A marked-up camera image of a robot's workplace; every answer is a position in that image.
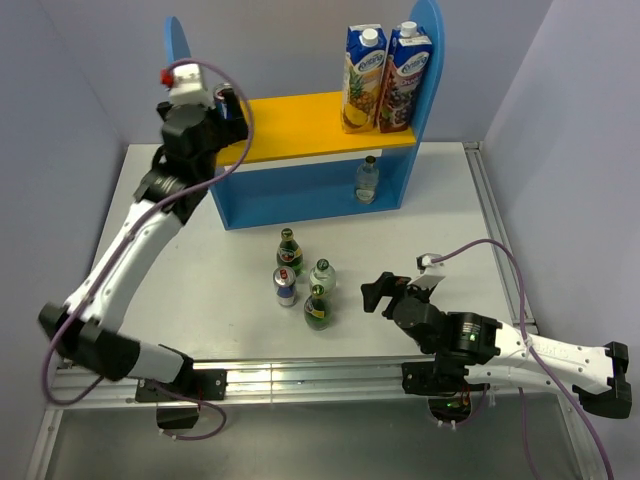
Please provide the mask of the energy drink can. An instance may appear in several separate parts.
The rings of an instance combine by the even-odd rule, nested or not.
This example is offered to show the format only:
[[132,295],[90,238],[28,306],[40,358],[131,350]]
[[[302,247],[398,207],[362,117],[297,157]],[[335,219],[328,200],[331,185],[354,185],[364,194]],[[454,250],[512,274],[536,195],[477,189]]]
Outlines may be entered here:
[[228,82],[220,83],[214,87],[213,99],[216,108],[225,120],[233,120],[238,112],[242,112],[238,97]]
[[297,300],[296,273],[288,266],[280,266],[273,272],[273,283],[278,303],[291,307]]

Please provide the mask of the green glass bottle front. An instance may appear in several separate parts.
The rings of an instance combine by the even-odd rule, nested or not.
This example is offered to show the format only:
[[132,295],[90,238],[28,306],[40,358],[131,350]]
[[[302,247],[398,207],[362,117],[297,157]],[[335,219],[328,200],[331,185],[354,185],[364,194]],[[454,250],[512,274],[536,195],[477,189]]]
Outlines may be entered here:
[[311,286],[309,297],[304,303],[304,319],[316,331],[329,327],[332,321],[332,305],[327,290],[321,284]]

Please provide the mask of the green glass bottle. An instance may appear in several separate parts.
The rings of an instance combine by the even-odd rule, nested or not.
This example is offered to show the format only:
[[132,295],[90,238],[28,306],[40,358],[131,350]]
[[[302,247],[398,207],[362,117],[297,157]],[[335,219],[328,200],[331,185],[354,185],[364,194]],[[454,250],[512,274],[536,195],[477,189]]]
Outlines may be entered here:
[[316,331],[329,327],[332,321],[332,305],[327,290],[321,284],[311,286],[309,297],[304,303],[304,319]]
[[281,230],[281,241],[276,250],[276,261],[280,267],[291,268],[297,276],[302,274],[304,256],[291,228]]

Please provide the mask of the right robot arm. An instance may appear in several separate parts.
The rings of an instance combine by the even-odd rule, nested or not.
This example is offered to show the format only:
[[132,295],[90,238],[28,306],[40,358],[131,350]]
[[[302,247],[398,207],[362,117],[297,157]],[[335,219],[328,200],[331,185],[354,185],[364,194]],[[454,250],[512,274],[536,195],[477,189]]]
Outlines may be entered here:
[[382,315],[410,337],[426,360],[402,366],[402,388],[412,395],[445,396],[486,386],[567,390],[588,413],[626,419],[632,390],[626,379],[628,348],[569,344],[472,312],[444,312],[430,297],[441,276],[415,279],[384,272],[361,287],[363,309]]

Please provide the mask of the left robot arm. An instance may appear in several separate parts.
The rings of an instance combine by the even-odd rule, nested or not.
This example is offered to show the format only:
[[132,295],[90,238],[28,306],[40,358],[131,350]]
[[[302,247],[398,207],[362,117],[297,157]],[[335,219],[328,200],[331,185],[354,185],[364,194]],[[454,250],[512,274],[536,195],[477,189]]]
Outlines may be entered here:
[[211,105],[162,102],[162,144],[134,193],[125,222],[87,279],[62,305],[46,304],[38,321],[50,354],[102,379],[155,380],[172,399],[195,386],[192,359],[169,347],[120,334],[129,304],[165,246],[187,224],[209,187],[221,180],[216,156],[250,138],[250,116],[228,84]]

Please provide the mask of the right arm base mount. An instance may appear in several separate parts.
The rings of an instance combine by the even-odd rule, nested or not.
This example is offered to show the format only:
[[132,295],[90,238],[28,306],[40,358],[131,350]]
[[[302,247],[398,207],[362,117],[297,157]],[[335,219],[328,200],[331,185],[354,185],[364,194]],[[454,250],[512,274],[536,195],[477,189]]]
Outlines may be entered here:
[[454,360],[436,358],[401,364],[405,394],[428,397],[430,413],[438,421],[462,422],[473,413],[472,394],[481,392],[484,399],[487,383],[470,383],[469,370]]

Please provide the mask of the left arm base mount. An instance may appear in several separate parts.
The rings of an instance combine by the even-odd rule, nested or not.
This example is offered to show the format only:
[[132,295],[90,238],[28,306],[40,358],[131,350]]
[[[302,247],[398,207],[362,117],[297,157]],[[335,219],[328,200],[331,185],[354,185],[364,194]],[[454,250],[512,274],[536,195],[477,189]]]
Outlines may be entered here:
[[[226,426],[227,414],[216,404],[225,398],[226,387],[226,370],[196,369],[180,385],[139,380],[134,401],[156,405],[156,424],[162,435],[180,441],[204,440],[218,435]],[[192,433],[207,413],[217,415],[219,424],[209,433]]]

